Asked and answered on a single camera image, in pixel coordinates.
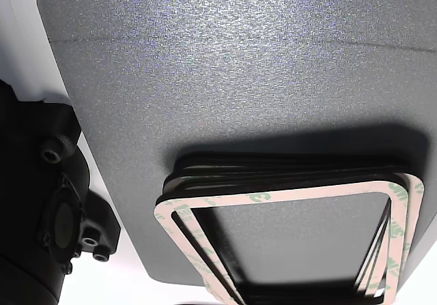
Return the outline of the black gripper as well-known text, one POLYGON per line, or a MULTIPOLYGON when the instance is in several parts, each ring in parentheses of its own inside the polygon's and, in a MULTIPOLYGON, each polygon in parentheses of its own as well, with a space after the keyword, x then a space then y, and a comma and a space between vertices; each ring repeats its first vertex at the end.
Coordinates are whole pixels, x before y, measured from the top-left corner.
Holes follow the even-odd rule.
POLYGON ((67 104, 21 102, 1 84, 1 303, 57 304, 72 260, 106 262, 121 227, 90 190, 67 104))

